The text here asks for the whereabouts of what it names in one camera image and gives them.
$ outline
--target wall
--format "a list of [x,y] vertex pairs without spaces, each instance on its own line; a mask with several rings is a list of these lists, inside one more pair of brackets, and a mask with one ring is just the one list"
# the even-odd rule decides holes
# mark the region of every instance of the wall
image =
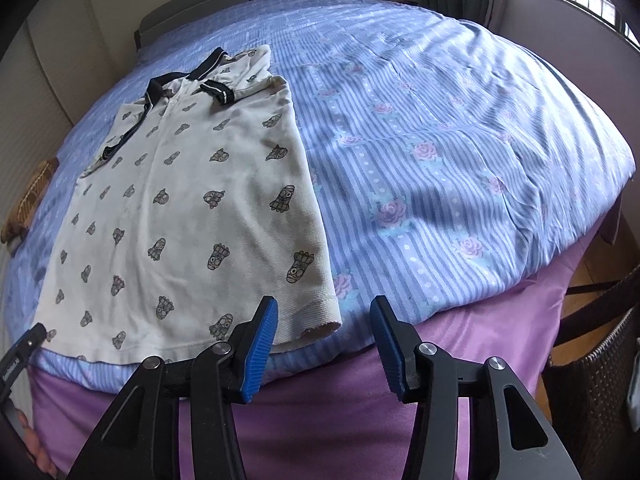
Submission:
[[[554,65],[611,118],[640,167],[640,51],[565,0],[506,0],[498,33]],[[640,243],[640,183],[629,182],[623,214]]]

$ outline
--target wooden floor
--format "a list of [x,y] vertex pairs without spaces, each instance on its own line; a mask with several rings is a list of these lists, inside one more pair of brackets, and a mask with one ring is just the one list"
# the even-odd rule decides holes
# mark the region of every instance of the wooden floor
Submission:
[[[610,246],[596,236],[587,248],[580,266],[575,271],[571,286],[587,285],[588,283],[608,282],[619,280],[640,263],[640,251],[626,222],[620,224],[618,238],[613,246]],[[572,312],[585,306],[597,297],[596,292],[589,294],[577,294],[567,296],[562,307],[562,316],[568,316]],[[615,322],[609,326],[594,330],[574,341],[569,341],[551,352],[551,358],[555,364],[566,364],[587,354],[593,349],[613,328]],[[536,401],[542,408],[547,418],[551,420],[549,406],[546,400],[545,388],[542,378],[538,381]]]

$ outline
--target window frame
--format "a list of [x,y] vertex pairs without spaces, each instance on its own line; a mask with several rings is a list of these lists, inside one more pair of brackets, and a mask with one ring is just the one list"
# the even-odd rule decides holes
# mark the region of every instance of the window frame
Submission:
[[631,41],[630,38],[628,38],[626,36],[627,24],[626,24],[625,20],[622,18],[622,14],[620,14],[620,11],[618,10],[616,5],[611,0],[609,0],[609,1],[610,1],[611,5],[613,5],[613,8],[615,10],[615,22],[614,23],[608,22],[602,16],[600,16],[600,15],[596,14],[595,12],[593,12],[589,7],[585,7],[583,4],[580,4],[575,0],[564,0],[564,1],[569,2],[570,4],[573,4],[578,9],[582,10],[583,12],[588,13],[590,16],[593,16],[594,18],[599,20],[604,25],[607,25],[607,27],[612,28],[613,30],[615,30],[623,40],[625,40],[628,44],[630,44],[632,47],[634,47],[636,50],[638,50],[640,52],[640,46],[635,44],[633,41]]

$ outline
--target blue gripper pad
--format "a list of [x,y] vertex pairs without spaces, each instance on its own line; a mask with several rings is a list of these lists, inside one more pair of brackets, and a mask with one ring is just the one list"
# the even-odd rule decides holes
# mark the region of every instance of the blue gripper pad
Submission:
[[265,298],[266,307],[260,325],[256,329],[254,340],[244,360],[244,380],[240,388],[240,396],[244,402],[251,402],[254,394],[260,389],[264,367],[267,365],[273,338],[278,327],[278,302],[273,298]]
[[412,325],[398,321],[385,296],[373,299],[369,317],[389,389],[401,402],[415,402],[420,374],[414,352],[422,342],[420,336]]
[[378,353],[382,361],[382,367],[385,370],[386,382],[389,389],[398,396],[398,400],[409,391],[406,382],[406,370],[404,367],[404,359],[400,347],[394,334],[387,322],[385,316],[380,310],[378,298],[371,302],[369,309],[369,317],[371,319],[371,328],[373,330],[373,338],[378,346]]

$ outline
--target pink rose print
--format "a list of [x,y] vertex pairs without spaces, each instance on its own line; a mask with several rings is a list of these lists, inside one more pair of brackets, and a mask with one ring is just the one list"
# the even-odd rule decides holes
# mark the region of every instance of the pink rose print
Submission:
[[406,205],[397,198],[387,204],[378,204],[376,220],[380,227],[390,229],[398,227],[406,218]]
[[491,191],[494,195],[501,195],[506,190],[505,185],[496,176],[489,177],[488,186],[489,191]]
[[321,90],[318,92],[320,97],[331,97],[332,95],[336,95],[338,91],[335,88],[329,88],[327,90]]
[[362,140],[362,137],[359,136],[341,136],[338,137],[338,142],[340,142],[343,146],[353,146],[354,144],[359,143]]
[[339,300],[346,298],[352,288],[350,274],[338,274],[334,277],[335,295]]
[[436,160],[438,152],[431,142],[421,142],[416,144],[412,151],[417,160]]
[[495,135],[502,142],[511,142],[511,134],[509,132],[497,132]]
[[477,238],[469,237],[460,240],[460,254],[467,258],[479,258],[482,256],[484,247]]
[[389,103],[378,103],[373,106],[373,111],[377,114],[390,114],[394,111],[394,108]]

